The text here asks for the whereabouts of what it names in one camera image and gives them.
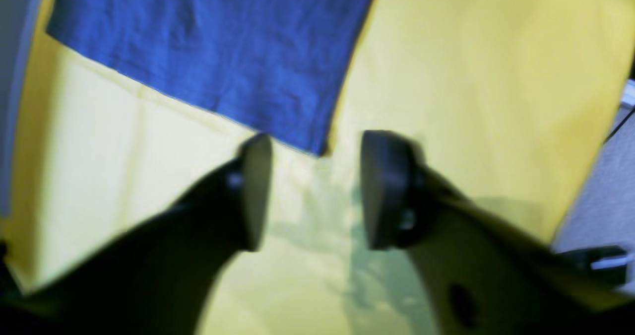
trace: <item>black cable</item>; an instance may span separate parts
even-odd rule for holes
[[[633,115],[633,113],[635,113],[635,105],[631,107],[631,111],[628,114],[626,114],[626,117],[624,117],[624,119],[619,124],[617,124],[617,127],[615,127],[615,129],[613,129],[613,131],[606,137],[606,140],[604,140],[604,143],[608,143],[608,141],[611,140],[611,138],[615,135],[615,133],[617,133],[617,131],[619,131],[622,125],[624,125],[624,123],[626,123],[626,121],[629,120],[629,118]]]

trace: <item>black plastic part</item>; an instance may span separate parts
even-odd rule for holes
[[[385,131],[365,132],[360,159],[364,225],[370,249],[396,242],[416,167],[406,139]]]
[[[601,329],[634,299],[580,274],[530,236],[481,210],[396,134],[367,131],[361,188],[371,249],[408,254],[443,334]],[[408,215],[408,227],[399,226]]]
[[[270,161],[269,138],[256,136],[66,276],[30,296],[3,297],[2,333],[193,334],[222,267],[260,244]]]
[[[621,287],[629,281],[631,256],[618,245],[576,249],[558,253],[558,256],[571,261],[586,276],[610,287]]]
[[[9,267],[4,263],[4,257],[7,255],[6,243],[0,241],[0,297],[13,296],[20,294],[20,288],[13,279]]]

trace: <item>yellow fabric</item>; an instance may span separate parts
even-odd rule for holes
[[[44,33],[18,125],[9,262],[34,288],[167,206],[252,131],[89,61]],[[275,147],[262,250],[229,265],[202,334],[429,333],[399,251],[365,250],[365,129],[419,140],[482,206],[548,242],[617,108],[635,0],[375,0],[315,159]]]

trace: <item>yellow cloth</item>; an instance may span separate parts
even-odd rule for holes
[[[44,33],[23,93],[9,262],[34,288],[160,211],[252,131],[142,86]],[[429,333],[399,251],[365,249],[365,129],[419,140],[482,206],[548,242],[617,108],[635,0],[375,0],[315,159],[275,147],[262,250],[229,265],[202,334]]]

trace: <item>blue cloth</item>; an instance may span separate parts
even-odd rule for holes
[[[55,0],[48,33],[137,81],[324,151],[372,0]]]

